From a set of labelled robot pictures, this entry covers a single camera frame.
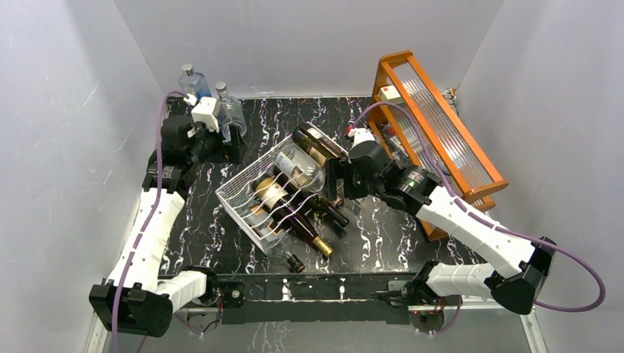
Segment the clear round glass bottle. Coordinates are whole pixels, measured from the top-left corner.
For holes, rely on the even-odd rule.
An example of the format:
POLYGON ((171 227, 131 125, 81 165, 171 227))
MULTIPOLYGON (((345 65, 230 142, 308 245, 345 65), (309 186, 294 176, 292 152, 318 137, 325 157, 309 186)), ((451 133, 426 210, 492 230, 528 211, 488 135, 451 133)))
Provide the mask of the clear round glass bottle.
POLYGON ((237 126, 241 137, 244 138, 247 134, 247 123, 240 101, 228 93, 224 82, 217 82, 215 87, 225 113, 221 128, 224 140, 231 141, 230 126, 237 126))

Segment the blue square glass bottle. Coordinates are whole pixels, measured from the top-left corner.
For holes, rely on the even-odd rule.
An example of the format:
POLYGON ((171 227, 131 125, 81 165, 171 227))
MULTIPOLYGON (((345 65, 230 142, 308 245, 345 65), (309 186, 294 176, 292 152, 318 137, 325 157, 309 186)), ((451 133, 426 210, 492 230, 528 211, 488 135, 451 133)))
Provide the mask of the blue square glass bottle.
POLYGON ((195 71, 190 63, 183 64, 181 70, 182 75, 178 82, 183 92, 192 94, 198 99, 212 97, 210 87, 204 74, 195 71))

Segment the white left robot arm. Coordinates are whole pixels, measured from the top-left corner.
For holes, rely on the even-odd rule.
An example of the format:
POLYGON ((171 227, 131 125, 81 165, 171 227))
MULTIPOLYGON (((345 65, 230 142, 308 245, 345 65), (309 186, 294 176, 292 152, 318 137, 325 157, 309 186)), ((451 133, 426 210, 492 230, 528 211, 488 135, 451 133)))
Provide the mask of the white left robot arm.
POLYGON ((138 211, 115 268, 92 286, 89 302, 109 332, 159 338, 174 314, 196 300, 211 306, 220 287, 212 268, 190 265, 172 277, 159 277, 171 229, 185 206, 205 162, 239 164, 247 146, 240 128, 222 133, 189 115, 165 118, 141 184, 138 211))

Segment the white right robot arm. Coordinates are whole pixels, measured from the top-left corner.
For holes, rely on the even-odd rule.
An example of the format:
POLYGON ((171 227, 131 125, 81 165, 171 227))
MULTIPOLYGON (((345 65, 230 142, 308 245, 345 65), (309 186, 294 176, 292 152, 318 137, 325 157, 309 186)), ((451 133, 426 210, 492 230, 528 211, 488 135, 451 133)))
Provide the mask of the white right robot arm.
POLYGON ((411 283, 383 295, 392 302, 434 304, 446 296, 495 300, 527 315, 547 278, 553 250, 506 234, 492 219, 451 196, 434 173, 418 165, 398 166, 373 140, 355 144, 338 168, 348 199, 374 196, 387 206, 434 225, 477 252, 477 265, 428 261, 411 283))

